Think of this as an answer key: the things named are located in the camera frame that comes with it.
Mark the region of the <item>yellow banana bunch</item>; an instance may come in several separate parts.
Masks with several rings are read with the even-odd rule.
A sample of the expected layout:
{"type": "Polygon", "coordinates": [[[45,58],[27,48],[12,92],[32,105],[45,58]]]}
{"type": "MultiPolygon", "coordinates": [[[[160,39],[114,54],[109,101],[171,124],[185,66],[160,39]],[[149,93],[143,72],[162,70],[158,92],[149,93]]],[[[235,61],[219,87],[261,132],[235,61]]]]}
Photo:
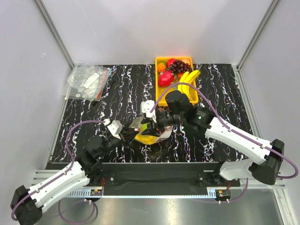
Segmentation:
{"type": "MultiPolygon", "coordinates": [[[[185,72],[180,79],[180,83],[192,84],[200,74],[201,74],[201,72],[199,70],[194,70],[192,72],[185,72]]],[[[192,96],[189,92],[189,86],[180,84],[180,85],[178,85],[177,89],[181,93],[185,94],[189,100],[193,100],[192,96]]]]}
{"type": "Polygon", "coordinates": [[[152,136],[152,135],[142,135],[140,133],[138,133],[134,140],[140,142],[140,143],[143,143],[145,145],[152,145],[155,143],[157,137],[155,136],[152,136]]]}

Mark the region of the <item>clear zip bag orange zipper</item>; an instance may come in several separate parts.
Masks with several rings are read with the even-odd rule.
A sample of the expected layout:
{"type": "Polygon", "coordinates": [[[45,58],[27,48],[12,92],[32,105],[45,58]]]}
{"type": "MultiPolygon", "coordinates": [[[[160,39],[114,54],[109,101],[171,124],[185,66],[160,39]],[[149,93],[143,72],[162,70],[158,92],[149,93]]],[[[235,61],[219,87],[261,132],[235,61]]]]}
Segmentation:
{"type": "Polygon", "coordinates": [[[133,128],[135,131],[138,131],[134,137],[135,141],[146,145],[153,145],[170,137],[173,125],[158,127],[151,120],[146,123],[142,123],[143,119],[144,117],[140,116],[129,124],[129,128],[133,128]]]}

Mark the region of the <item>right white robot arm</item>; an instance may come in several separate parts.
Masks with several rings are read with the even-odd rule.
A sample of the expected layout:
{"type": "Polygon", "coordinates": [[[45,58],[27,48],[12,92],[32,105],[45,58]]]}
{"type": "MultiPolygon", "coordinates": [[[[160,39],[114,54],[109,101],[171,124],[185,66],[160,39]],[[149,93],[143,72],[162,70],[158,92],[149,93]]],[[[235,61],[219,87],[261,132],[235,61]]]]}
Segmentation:
{"type": "Polygon", "coordinates": [[[153,100],[141,103],[142,124],[147,125],[142,135],[161,137],[166,127],[187,126],[192,134],[213,138],[247,156],[242,161],[219,163],[212,175],[215,184],[223,186],[229,180],[246,178],[275,184],[284,156],[285,144],[281,140],[269,142],[255,137],[222,119],[214,109],[193,106],[177,90],[169,92],[166,100],[168,110],[157,108],[153,100]]]}

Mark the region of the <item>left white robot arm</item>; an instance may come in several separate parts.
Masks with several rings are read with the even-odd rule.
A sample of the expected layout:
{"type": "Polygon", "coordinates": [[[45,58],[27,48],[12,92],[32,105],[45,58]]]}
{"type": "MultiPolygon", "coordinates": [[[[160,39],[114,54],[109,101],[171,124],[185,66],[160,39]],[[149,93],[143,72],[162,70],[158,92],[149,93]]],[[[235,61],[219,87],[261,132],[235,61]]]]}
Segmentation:
{"type": "Polygon", "coordinates": [[[138,134],[137,128],[123,128],[115,136],[105,139],[91,136],[83,152],[74,161],[52,177],[30,188],[20,186],[15,190],[11,218],[21,225],[39,221],[51,204],[58,202],[72,191],[103,182],[102,162],[115,148],[130,144],[138,134]]]}

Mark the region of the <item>stack of clear zip bags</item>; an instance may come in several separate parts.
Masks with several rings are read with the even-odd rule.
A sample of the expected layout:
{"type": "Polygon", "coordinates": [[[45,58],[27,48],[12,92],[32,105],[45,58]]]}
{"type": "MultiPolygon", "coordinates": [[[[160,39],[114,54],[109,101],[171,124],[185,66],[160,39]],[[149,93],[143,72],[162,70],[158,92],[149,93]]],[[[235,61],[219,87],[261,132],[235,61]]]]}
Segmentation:
{"type": "Polygon", "coordinates": [[[99,101],[112,69],[100,65],[77,65],[67,78],[65,99],[99,101]]]}

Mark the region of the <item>pink dragon fruit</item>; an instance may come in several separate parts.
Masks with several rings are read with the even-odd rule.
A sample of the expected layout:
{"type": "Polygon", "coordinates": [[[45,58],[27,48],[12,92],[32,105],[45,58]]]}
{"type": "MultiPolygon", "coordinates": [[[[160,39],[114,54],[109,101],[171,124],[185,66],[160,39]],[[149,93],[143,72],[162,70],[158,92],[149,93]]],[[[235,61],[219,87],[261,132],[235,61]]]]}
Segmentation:
{"type": "Polygon", "coordinates": [[[168,87],[173,83],[174,80],[175,78],[173,71],[165,70],[159,74],[158,85],[160,87],[168,87]]]}

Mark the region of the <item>yellow banana bunch in tray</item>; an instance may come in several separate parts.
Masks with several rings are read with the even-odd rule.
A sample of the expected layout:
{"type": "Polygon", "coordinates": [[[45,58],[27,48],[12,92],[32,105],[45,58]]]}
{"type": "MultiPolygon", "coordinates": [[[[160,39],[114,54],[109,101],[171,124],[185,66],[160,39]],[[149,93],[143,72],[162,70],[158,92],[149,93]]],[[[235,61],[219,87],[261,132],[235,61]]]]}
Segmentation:
{"type": "MultiPolygon", "coordinates": [[[[185,72],[180,79],[180,83],[192,84],[200,74],[201,74],[201,72],[199,70],[194,70],[192,72],[185,72]]],[[[177,89],[181,93],[185,94],[189,100],[193,100],[192,96],[189,92],[189,86],[180,84],[180,85],[178,85],[177,89]]]]}

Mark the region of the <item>orange fruit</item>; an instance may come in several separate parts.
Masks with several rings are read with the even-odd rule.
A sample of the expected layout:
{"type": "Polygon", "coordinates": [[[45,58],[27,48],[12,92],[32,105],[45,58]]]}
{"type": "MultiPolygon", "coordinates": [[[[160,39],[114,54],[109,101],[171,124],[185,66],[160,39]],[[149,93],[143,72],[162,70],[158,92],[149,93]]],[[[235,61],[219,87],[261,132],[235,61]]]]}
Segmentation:
{"type": "Polygon", "coordinates": [[[167,68],[166,66],[166,63],[164,61],[160,61],[158,64],[157,64],[157,72],[158,73],[161,73],[163,71],[165,71],[167,68]]]}

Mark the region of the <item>dark purple grape bunch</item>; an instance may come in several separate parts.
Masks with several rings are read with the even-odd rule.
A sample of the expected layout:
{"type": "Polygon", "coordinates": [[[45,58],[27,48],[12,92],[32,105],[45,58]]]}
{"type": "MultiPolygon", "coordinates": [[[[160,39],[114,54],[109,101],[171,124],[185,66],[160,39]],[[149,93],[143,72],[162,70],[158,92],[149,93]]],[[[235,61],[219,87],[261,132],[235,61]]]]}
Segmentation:
{"type": "Polygon", "coordinates": [[[193,69],[191,68],[191,63],[188,59],[186,60],[175,60],[174,63],[168,67],[169,70],[173,71],[173,73],[185,73],[191,72],[193,69]]]}

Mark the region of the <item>red peach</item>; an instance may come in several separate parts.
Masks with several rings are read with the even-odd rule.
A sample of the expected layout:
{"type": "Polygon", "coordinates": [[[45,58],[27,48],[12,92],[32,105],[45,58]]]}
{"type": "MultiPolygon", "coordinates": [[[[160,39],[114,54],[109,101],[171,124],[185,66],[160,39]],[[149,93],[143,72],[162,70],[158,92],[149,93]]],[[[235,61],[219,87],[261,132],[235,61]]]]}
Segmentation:
{"type": "Polygon", "coordinates": [[[169,68],[169,67],[174,63],[175,60],[176,60],[176,59],[174,59],[174,58],[169,59],[169,60],[167,61],[167,67],[169,68]]]}

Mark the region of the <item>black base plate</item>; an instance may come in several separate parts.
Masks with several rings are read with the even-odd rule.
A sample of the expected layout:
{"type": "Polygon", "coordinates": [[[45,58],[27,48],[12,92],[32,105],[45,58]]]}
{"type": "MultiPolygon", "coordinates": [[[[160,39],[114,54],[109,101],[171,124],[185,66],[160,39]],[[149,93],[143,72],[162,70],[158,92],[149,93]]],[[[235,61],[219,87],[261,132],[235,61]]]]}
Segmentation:
{"type": "Polygon", "coordinates": [[[238,187],[239,180],[222,178],[220,163],[102,163],[79,161],[79,167],[97,184],[115,189],[150,189],[178,185],[186,187],[238,187]]]}

